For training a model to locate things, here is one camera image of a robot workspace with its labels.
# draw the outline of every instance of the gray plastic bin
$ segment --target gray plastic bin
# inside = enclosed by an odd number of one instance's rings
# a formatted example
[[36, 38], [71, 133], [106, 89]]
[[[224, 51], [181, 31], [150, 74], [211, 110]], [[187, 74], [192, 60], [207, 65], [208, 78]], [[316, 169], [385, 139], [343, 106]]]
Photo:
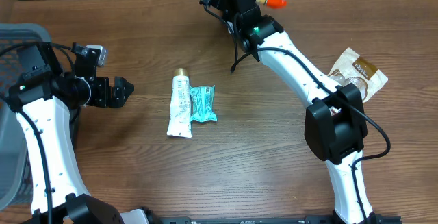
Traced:
[[[1, 24], [0, 50], [28, 41], [50, 42], [47, 31], [34, 24]], [[0, 58], [0, 92], [8, 88], [21, 73], [30, 71], [35, 62], [20, 60], [15, 51]], [[0, 101], [0, 210], [13, 204], [30, 203], [32, 179], [24, 133], [15, 114]]]

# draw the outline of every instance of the gold cap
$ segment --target gold cap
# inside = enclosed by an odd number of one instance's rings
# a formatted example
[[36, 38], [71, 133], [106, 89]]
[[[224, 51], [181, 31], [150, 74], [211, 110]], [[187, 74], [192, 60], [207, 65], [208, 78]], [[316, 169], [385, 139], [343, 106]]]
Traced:
[[188, 77], [187, 70], [185, 69], [176, 69], [174, 72], [174, 76], [186, 76]]

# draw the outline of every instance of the blue plastic wrapper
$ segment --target blue plastic wrapper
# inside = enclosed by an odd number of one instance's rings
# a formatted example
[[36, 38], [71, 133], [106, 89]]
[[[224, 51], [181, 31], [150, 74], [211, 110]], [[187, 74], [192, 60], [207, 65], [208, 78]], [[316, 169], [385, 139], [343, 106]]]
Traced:
[[190, 86], [190, 96], [193, 102], [193, 114], [190, 117], [190, 122], [218, 121], [218, 117], [213, 112], [214, 86]]

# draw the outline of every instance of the wooden tabletop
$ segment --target wooden tabletop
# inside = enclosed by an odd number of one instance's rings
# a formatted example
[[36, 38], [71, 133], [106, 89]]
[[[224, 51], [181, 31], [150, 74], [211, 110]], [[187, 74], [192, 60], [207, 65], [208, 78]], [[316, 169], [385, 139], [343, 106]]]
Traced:
[[[389, 78], [365, 104], [392, 141], [388, 156], [363, 165], [374, 211], [436, 223], [438, 0], [288, 1], [263, 12], [323, 72], [351, 47]], [[159, 216], [192, 218], [333, 210], [329, 174], [305, 142], [297, 96], [253, 59], [230, 75], [231, 37], [198, 0], [24, 1], [11, 22], [40, 24], [57, 43], [104, 45], [110, 53], [98, 75], [135, 85], [123, 108], [89, 107], [80, 117], [77, 163], [94, 197], [120, 212], [147, 206]], [[166, 135], [179, 67], [193, 86], [216, 85], [218, 122], [192, 124], [191, 139]], [[371, 155], [385, 142], [368, 127], [364, 151]], [[12, 207], [0, 223], [29, 217], [29, 206]]]

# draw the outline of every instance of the tube of cream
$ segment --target tube of cream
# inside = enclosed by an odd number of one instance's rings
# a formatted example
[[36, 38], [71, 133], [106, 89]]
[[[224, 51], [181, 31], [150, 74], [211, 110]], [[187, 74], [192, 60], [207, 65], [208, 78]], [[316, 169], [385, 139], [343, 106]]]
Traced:
[[190, 83], [187, 71], [185, 69], [177, 69], [175, 70], [172, 83], [168, 136], [192, 137], [192, 125], [190, 124], [191, 109]]

